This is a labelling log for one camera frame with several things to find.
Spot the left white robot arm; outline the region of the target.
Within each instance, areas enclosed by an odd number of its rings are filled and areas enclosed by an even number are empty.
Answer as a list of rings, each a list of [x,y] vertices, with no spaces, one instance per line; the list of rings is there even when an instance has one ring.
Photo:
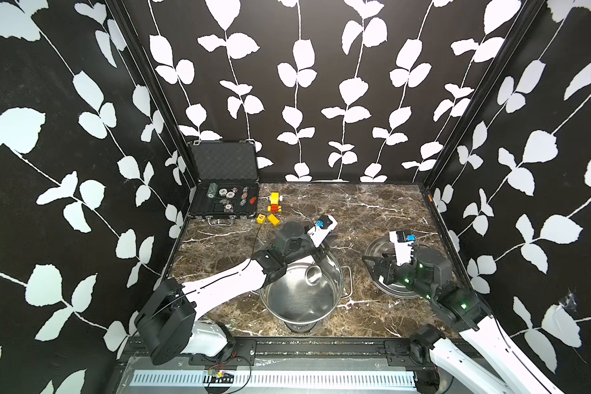
[[[185,284],[174,278],[161,282],[136,317],[151,363],[165,364],[180,354],[222,354],[228,347],[225,329],[216,323],[196,328],[195,322],[241,294],[269,287],[295,263],[322,261],[328,255],[323,243],[337,225],[331,215],[320,216],[308,230],[300,223],[286,223],[265,249],[253,251],[232,269]]]

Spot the stainless steel pot lid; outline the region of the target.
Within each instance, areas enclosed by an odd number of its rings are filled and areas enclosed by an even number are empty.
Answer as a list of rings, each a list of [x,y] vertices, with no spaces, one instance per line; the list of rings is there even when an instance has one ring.
[[[415,299],[419,295],[396,279],[396,270],[413,262],[413,250],[420,246],[415,234],[392,231],[375,239],[366,247],[361,260],[374,285],[385,294],[398,299]]]

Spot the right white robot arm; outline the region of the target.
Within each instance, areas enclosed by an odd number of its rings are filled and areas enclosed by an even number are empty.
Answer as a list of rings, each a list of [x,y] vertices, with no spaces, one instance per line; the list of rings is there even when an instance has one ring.
[[[506,335],[488,305],[453,279],[453,264],[428,247],[403,243],[392,253],[362,258],[379,287],[404,287],[427,300],[431,310],[489,363],[485,369],[433,325],[410,337],[410,356],[431,363],[474,393],[558,393],[554,384]]]

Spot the metal ladle spoon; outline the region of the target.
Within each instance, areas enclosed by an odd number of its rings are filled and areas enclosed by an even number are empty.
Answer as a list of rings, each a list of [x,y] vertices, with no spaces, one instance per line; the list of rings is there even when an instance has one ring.
[[[305,270],[305,282],[309,286],[316,286],[321,278],[323,277],[322,269],[318,266],[318,264],[311,264]]]

